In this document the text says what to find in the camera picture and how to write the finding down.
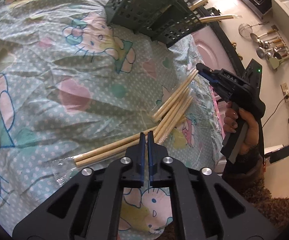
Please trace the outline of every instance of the silver screw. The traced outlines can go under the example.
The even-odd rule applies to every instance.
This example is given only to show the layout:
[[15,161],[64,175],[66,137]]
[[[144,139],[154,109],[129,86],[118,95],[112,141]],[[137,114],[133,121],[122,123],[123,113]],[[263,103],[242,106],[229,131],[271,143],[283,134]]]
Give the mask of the silver screw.
[[129,157],[123,157],[120,161],[122,164],[129,164],[131,162],[131,159]]
[[168,163],[168,164],[169,164],[169,163],[172,163],[172,162],[173,162],[173,158],[171,158],[171,157],[164,157],[164,158],[163,158],[163,162],[164,162],[164,163]]
[[81,171],[81,173],[82,173],[82,175],[89,176],[89,175],[91,175],[91,173],[92,173],[92,169],[90,169],[90,168],[85,168],[85,169],[83,169],[83,170]]
[[201,170],[201,172],[204,174],[204,175],[210,175],[212,173],[212,170],[210,168],[203,168]]

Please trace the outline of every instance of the pink flower print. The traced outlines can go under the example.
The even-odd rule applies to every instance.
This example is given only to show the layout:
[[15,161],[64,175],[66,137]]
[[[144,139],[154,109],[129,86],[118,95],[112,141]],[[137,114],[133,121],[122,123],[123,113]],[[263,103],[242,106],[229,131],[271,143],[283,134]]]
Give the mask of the pink flower print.
[[150,77],[152,77],[154,80],[157,79],[156,65],[152,58],[142,63],[142,67]]
[[195,127],[188,118],[186,118],[186,121],[183,122],[182,133],[185,136],[188,145],[193,148],[195,146]]
[[39,41],[38,45],[39,45],[39,47],[41,47],[43,49],[48,49],[49,47],[52,46],[52,42],[53,42],[53,40],[50,38],[42,38]]
[[74,79],[69,78],[60,82],[59,99],[67,113],[75,114],[85,111],[92,101],[92,95],[88,88],[79,85]]

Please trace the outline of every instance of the hello kitty bedsheet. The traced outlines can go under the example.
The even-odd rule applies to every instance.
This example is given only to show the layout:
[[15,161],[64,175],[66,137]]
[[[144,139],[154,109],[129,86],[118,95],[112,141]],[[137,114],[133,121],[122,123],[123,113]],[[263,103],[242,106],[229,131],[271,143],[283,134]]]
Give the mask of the hello kitty bedsheet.
[[[191,35],[168,50],[107,26],[106,2],[0,0],[0,224],[9,234],[77,172],[55,162],[155,126],[150,111],[202,61]],[[222,139],[211,91],[200,78],[190,87],[187,120],[164,145],[190,168],[214,168]],[[122,240],[155,239],[171,220],[167,189],[124,190]]]

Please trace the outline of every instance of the white wall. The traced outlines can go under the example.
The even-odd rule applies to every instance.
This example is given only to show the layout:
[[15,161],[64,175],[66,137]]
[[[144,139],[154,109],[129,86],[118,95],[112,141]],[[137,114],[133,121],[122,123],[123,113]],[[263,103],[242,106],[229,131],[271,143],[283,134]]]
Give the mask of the white wall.
[[[210,0],[206,8],[216,7],[222,14],[238,14],[242,15],[241,19],[224,20],[221,27],[228,36],[228,38],[237,43],[237,52],[243,56],[243,65],[246,67],[250,60],[254,58],[263,66],[262,83],[260,98],[266,104],[266,113],[262,122],[275,110],[279,101],[283,98],[280,84],[287,82],[289,88],[289,61],[273,70],[266,60],[259,59],[255,49],[257,45],[251,39],[245,39],[239,35],[238,27],[241,23],[248,23],[250,25],[260,23],[260,19],[241,1],[241,0]],[[272,16],[267,17],[270,24],[266,26],[253,27],[253,32],[262,34],[270,29],[273,22]],[[289,144],[289,103],[281,103],[276,113],[264,127],[265,147],[270,147],[279,144]],[[275,197],[289,196],[289,157],[267,167],[265,173],[266,187],[271,191]]]

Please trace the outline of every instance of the black gripper frame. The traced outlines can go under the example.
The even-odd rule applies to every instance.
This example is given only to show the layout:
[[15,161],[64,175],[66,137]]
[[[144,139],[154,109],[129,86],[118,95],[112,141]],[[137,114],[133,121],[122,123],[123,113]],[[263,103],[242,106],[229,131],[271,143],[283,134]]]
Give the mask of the black gripper frame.
[[145,149],[146,138],[141,133],[139,144],[129,147],[125,158],[105,169],[80,171],[21,220],[12,238],[116,240],[123,188],[143,186]]
[[226,134],[221,149],[221,153],[227,160],[235,163],[248,130],[247,122],[239,115],[239,107],[251,112],[256,120],[260,120],[265,114],[266,106],[259,98],[262,66],[252,59],[242,78],[225,69],[212,70],[202,63],[198,63],[196,68],[199,70],[199,75],[209,81],[214,91],[224,101],[232,101],[232,108],[238,114],[236,133]]
[[[85,168],[13,231],[14,240],[116,240],[123,188],[143,186],[145,135],[107,168]],[[169,187],[178,240],[273,240],[277,231],[221,177],[189,169],[148,133],[149,180]]]
[[150,185],[169,187],[178,240],[273,240],[278,232],[209,168],[187,168],[148,133]]

